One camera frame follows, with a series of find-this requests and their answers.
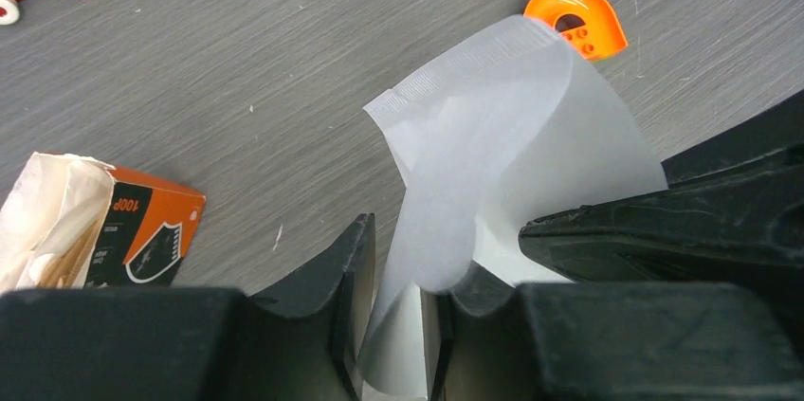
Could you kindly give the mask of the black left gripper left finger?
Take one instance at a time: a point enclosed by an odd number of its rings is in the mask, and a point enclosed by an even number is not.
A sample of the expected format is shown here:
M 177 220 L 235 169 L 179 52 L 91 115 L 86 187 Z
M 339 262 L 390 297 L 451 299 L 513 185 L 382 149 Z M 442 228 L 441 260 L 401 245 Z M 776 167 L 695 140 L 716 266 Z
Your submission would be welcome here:
M 253 295 L 32 289 L 1 298 L 5 400 L 357 400 L 375 218 Z

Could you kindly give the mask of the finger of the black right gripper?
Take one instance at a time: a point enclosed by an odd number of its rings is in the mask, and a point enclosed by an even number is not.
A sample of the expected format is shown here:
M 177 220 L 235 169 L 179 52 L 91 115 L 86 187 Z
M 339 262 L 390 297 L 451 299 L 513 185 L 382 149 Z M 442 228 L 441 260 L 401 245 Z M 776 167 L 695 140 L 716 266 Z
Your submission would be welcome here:
M 523 253 L 574 281 L 733 283 L 802 321 L 802 94 L 662 166 L 664 191 L 528 223 Z

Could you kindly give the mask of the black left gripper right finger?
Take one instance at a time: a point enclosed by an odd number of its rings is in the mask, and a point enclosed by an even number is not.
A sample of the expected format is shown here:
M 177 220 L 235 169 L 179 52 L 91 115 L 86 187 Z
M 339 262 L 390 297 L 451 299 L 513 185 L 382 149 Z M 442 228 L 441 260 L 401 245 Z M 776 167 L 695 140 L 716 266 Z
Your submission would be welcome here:
M 423 296 L 432 400 L 799 400 L 772 310 L 726 283 L 522 283 Z

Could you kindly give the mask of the orange coffee filter box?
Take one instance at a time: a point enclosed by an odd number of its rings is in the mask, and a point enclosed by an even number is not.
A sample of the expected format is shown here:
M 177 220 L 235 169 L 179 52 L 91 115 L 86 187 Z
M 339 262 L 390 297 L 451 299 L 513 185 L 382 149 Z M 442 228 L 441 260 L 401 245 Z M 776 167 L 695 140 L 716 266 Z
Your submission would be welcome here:
M 205 205 L 163 178 L 35 152 L 1 209 L 1 290 L 169 286 Z

